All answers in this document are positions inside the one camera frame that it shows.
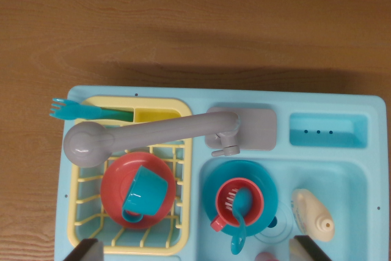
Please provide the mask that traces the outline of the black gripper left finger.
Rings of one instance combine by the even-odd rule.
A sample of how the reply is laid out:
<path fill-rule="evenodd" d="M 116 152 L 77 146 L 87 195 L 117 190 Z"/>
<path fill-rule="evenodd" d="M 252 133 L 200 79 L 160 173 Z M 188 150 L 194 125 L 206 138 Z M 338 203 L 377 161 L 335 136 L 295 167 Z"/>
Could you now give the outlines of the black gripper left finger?
<path fill-rule="evenodd" d="M 64 261 L 103 261 L 104 244 L 96 238 L 83 239 Z"/>

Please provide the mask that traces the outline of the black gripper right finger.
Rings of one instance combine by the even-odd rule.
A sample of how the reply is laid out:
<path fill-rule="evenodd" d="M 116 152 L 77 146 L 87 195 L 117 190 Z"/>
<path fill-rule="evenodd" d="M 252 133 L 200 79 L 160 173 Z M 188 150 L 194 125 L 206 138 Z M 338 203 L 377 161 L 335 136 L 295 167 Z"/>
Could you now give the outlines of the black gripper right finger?
<path fill-rule="evenodd" d="M 290 261 L 331 261 L 331 258 L 308 236 L 296 235 L 289 240 Z"/>

